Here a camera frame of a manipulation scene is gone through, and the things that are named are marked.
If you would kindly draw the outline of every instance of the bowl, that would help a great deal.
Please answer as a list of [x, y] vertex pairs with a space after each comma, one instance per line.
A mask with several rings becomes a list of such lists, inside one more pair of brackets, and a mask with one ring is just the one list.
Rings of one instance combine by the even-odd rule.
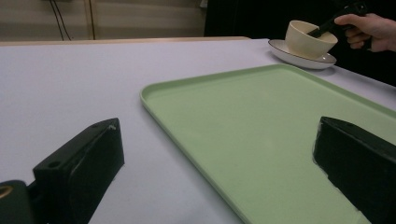
[[313, 60], [326, 54], [334, 47], [338, 39], [330, 32], [318, 38], [307, 34], [317, 28], [316, 25], [306, 21], [290, 21], [285, 37], [289, 52]]

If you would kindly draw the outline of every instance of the light green tray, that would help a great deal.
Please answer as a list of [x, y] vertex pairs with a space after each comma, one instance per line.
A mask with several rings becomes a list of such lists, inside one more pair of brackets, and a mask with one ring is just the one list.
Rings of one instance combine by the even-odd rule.
[[365, 223], [313, 163], [321, 116], [396, 144], [396, 112], [277, 64], [153, 84], [142, 102], [246, 223]]

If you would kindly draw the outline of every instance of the white table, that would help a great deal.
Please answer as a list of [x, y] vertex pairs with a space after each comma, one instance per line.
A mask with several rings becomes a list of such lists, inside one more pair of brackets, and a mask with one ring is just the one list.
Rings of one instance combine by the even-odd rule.
[[[125, 165], [91, 223], [241, 223], [140, 103], [148, 84], [273, 63], [266, 39], [0, 47], [0, 181], [89, 125], [119, 118]], [[337, 66], [307, 70], [396, 110], [396, 88]]]

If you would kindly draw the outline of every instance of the hand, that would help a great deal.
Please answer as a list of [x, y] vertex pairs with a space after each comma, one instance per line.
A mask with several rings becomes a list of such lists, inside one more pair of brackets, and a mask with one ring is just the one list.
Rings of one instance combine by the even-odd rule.
[[343, 15], [335, 18], [334, 22], [338, 25], [355, 26], [346, 30], [347, 42], [353, 49], [360, 49], [365, 40], [372, 38], [372, 52], [396, 51], [396, 21], [370, 13], [364, 17], [354, 14]]

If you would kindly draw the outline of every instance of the white plate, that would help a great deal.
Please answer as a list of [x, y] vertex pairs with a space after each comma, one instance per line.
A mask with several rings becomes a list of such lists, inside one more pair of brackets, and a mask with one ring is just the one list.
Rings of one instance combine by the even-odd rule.
[[312, 69], [324, 69], [337, 62], [331, 54], [324, 54], [315, 60], [291, 54], [289, 53], [289, 49], [284, 40], [272, 39], [268, 41], [268, 44], [270, 45], [271, 52], [273, 52], [276, 57], [286, 63], [291, 63], [296, 66]]

